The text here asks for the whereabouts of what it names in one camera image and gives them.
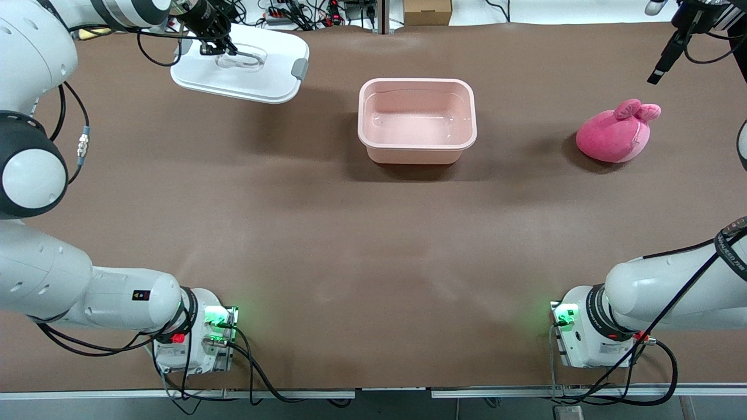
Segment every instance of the pink container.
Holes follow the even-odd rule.
[[[454,78],[370,80],[358,137],[380,164],[452,164],[477,137],[472,88]]]

